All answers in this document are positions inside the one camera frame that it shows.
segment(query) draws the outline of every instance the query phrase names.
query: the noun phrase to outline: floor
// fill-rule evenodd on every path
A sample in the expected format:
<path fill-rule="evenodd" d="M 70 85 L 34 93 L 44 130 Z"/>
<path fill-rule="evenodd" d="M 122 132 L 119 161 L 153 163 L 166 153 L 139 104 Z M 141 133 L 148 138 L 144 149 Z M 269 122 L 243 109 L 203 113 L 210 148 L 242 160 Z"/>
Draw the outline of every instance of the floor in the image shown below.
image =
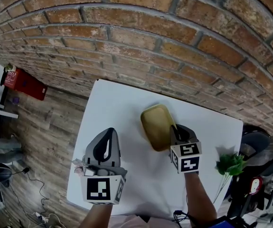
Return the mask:
<path fill-rule="evenodd" d="M 18 97 L 19 103 L 13 104 Z M 86 215 L 86 210 L 70 204 L 66 200 L 66 188 L 74 146 L 83 117 L 87 99 L 49 88 L 44 101 L 36 100 L 22 93 L 9 91 L 5 110 L 19 114 L 18 119 L 4 118 L 0 136 L 9 137 L 15 133 L 22 143 L 25 159 L 14 163 L 12 168 L 21 171 L 30 167 L 31 179 L 45 183 L 41 193 L 49 198 L 44 200 L 45 214 L 54 213 L 67 228 L 76 228 Z M 25 212 L 42 212 L 39 181 L 30 181 L 23 173 L 11 178 L 11 187 L 16 193 Z M 3 188 L 6 208 L 0 211 L 0 226 L 11 224 L 33 228 L 39 224 L 35 215 L 29 225 L 24 211 L 11 188 Z M 226 215 L 230 203 L 224 202 L 218 215 Z M 50 217 L 49 225 L 59 224 L 57 218 Z"/>

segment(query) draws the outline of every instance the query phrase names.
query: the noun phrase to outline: wire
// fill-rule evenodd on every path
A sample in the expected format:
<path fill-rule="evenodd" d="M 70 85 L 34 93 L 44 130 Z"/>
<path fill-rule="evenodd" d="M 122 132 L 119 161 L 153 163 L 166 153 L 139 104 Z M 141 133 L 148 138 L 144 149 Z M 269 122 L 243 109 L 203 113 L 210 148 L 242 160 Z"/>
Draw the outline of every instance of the wire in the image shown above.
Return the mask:
<path fill-rule="evenodd" d="M 9 185 L 9 187 L 12 189 L 12 191 L 13 191 L 14 195 L 15 195 L 15 196 L 16 196 L 16 198 L 17 198 L 18 204 L 20 205 L 20 207 L 21 207 L 22 211 L 24 212 L 24 214 L 25 214 L 25 215 L 26 215 L 26 217 L 28 218 L 28 220 L 29 220 L 29 225 L 28 225 L 28 227 L 30 227 L 31 220 L 29 219 L 29 217 L 28 217 L 28 215 L 27 215 L 26 211 L 23 209 L 23 207 L 22 207 L 22 205 L 21 205 L 21 203 L 20 203 L 20 200 L 19 200 L 18 196 L 17 196 L 17 195 L 16 195 L 16 193 L 14 192 L 14 189 L 12 188 L 12 186 L 11 186 L 11 185 Z"/>
<path fill-rule="evenodd" d="M 59 219 L 59 217 L 58 217 L 56 214 L 49 214 L 49 216 L 48 216 L 48 217 L 45 217 L 45 218 L 48 218 L 48 219 L 49 219 L 51 215 L 55 215 L 55 216 L 57 217 L 59 223 L 60 223 L 64 228 L 66 228 L 65 225 L 62 224 L 62 223 L 60 222 L 60 219 Z"/>
<path fill-rule="evenodd" d="M 42 194 L 41 194 L 41 189 L 44 187 L 44 185 L 45 185 L 45 183 L 43 182 L 43 181 L 41 181 L 41 180 L 38 180 L 38 179 L 31 179 L 30 178 L 30 176 L 28 175 L 28 178 L 30 179 L 30 181 L 39 181 L 39 182 L 41 182 L 42 183 L 42 186 L 41 186 L 41 188 L 39 189 L 39 194 L 43 197 L 43 199 L 41 199 L 41 205 L 42 205 L 42 208 L 43 208 L 43 210 L 44 210 L 44 212 L 41 212 L 40 213 L 40 215 L 42 215 L 43 213 L 46 213 L 47 212 L 47 210 L 45 209 L 45 207 L 44 207 L 44 204 L 43 204 L 43 200 L 49 200 L 48 198 L 46 198 L 45 196 L 43 196 Z"/>

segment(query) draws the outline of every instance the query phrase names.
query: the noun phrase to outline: plastic leaves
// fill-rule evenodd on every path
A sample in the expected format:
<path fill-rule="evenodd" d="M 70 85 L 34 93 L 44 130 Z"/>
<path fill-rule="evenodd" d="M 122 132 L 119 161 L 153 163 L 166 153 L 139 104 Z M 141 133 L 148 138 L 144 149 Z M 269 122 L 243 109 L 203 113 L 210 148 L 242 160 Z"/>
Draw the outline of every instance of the plastic leaves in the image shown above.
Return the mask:
<path fill-rule="evenodd" d="M 246 163 L 243 161 L 242 155 L 236 154 L 222 154 L 220 160 L 217 161 L 217 170 L 221 175 L 236 176 L 241 174 L 243 166 Z"/>

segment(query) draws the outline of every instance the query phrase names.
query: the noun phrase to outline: green artificial plant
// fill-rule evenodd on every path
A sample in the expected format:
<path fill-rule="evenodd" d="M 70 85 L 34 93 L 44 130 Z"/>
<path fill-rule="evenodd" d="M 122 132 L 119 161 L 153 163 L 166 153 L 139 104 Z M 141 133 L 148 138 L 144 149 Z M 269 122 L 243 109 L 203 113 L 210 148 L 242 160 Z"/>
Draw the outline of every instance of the green artificial plant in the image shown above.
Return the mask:
<path fill-rule="evenodd" d="M 217 170 L 224 177 L 214 202 L 229 181 L 230 177 L 237 176 L 243 172 L 242 169 L 244 167 L 244 164 L 246 163 L 245 161 L 243 161 L 243 158 L 244 156 L 238 155 L 237 153 L 222 154 L 220 156 L 220 160 L 217 161 Z"/>

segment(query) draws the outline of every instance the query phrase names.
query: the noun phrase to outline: desk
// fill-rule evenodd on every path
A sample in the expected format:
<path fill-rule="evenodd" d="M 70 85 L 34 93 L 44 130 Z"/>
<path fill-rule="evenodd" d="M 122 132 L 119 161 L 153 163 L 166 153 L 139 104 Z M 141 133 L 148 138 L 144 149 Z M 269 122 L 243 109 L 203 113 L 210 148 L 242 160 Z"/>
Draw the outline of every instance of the desk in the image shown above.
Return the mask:
<path fill-rule="evenodd" d="M 116 129 L 121 166 L 128 174 L 120 204 L 114 205 L 112 215 L 137 213 L 172 219 L 176 209 L 187 212 L 183 174 L 177 174 L 168 151 L 152 149 L 141 125 L 143 110 L 156 104 L 166 105 L 174 121 L 191 128 L 201 141 L 199 176 L 212 201 L 222 182 L 222 176 L 215 169 L 218 151 L 235 153 L 240 149 L 243 129 L 240 120 L 150 91 L 97 80 L 80 125 L 73 160 L 82 158 L 87 145 L 101 131 L 109 127 Z M 229 183 L 214 203 L 217 210 Z M 92 206 L 83 201 L 80 178 L 74 174 L 73 164 L 66 197 L 78 206 L 87 209 Z"/>

